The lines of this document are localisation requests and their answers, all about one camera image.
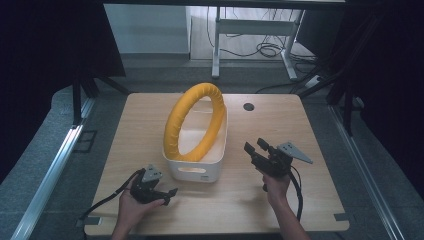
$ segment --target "wooden table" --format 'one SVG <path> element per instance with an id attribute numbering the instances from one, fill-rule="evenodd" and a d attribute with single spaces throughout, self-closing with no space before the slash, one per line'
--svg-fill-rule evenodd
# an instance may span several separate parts
<path id="1" fill-rule="evenodd" d="M 337 221 L 344 213 L 318 143 L 296 95 L 224 94 L 228 109 L 228 134 L 221 176 L 215 183 L 175 180 L 162 155 L 167 117 L 179 93 L 137 93 L 128 97 L 110 149 L 93 204 L 113 193 L 133 172 L 154 164 L 162 171 L 158 190 L 178 187 L 169 206 L 159 207 L 133 229 L 134 234 L 230 234 L 278 232 L 278 223 L 262 190 L 262 176 L 243 150 L 245 142 L 255 146 L 259 137 L 276 146 L 291 141 L 314 163 L 298 160 L 293 166 L 302 178 L 304 208 L 301 224 L 306 231 L 343 231 L 348 221 Z M 243 108 L 252 103 L 253 111 Z M 290 205 L 297 211 L 291 185 Z M 96 209 L 99 225 L 87 225 L 88 235 L 110 235 L 118 213 L 118 197 Z"/>

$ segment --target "gray floor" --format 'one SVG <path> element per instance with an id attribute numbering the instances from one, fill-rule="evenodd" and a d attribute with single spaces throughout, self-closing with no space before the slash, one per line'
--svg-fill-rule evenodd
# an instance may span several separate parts
<path id="1" fill-rule="evenodd" d="M 210 61 L 148 62 L 124 59 L 126 78 L 114 78 L 134 92 L 183 92 L 199 82 L 213 82 L 223 93 L 255 93 L 263 87 L 284 86 L 259 93 L 284 94 L 293 87 L 280 62 L 223 62 L 221 77 L 210 77 Z M 84 127 L 89 142 L 77 144 L 62 172 L 50 201 L 44 208 L 31 239 L 83 239 L 76 219 L 92 203 L 126 96 L 96 81 L 100 95 Z M 345 232 L 310 232 L 313 239 L 390 239 L 372 199 L 358 173 L 336 122 L 325 102 L 328 89 L 305 99 L 303 104 L 351 223 Z M 32 196 L 47 172 L 72 124 L 71 88 L 53 97 L 52 110 L 25 153 L 0 186 L 0 239 L 10 239 Z M 354 140 L 393 211 L 405 239 L 424 239 L 424 203 L 395 161 L 362 122 L 359 112 L 352 118 Z M 168 236 L 146 239 L 280 239 L 272 235 Z M 107 236 L 92 239 L 108 239 Z"/>

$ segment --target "white plastic basket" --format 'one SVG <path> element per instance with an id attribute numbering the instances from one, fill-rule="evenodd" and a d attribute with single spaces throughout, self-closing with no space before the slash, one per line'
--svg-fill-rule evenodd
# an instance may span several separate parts
<path id="1" fill-rule="evenodd" d="M 212 102 L 209 98 L 200 99 L 190 109 L 181 126 L 178 148 L 181 154 L 195 148 L 206 133 L 212 116 Z M 215 143 L 199 162 L 177 161 L 166 158 L 172 176 L 178 180 L 194 182 L 215 182 L 221 174 L 227 139 L 228 112 L 226 111 Z"/>

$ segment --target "wall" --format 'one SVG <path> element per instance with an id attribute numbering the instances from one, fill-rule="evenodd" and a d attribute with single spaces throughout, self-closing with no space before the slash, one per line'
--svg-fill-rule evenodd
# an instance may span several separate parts
<path id="1" fill-rule="evenodd" d="M 190 52 L 190 7 L 104 6 L 121 54 Z"/>

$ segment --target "yellow foam tube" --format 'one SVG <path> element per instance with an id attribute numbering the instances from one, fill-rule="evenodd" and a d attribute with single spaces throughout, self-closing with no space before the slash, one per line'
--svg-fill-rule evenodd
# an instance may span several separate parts
<path id="1" fill-rule="evenodd" d="M 208 96 L 212 101 L 212 118 L 205 135 L 199 144 L 187 154 L 182 155 L 178 149 L 178 139 L 181 126 L 190 109 L 201 98 Z M 221 128 L 226 108 L 221 91 L 211 83 L 200 83 L 187 90 L 178 99 L 168 116 L 163 138 L 163 148 L 166 158 L 171 160 L 198 162 L 210 150 Z"/>

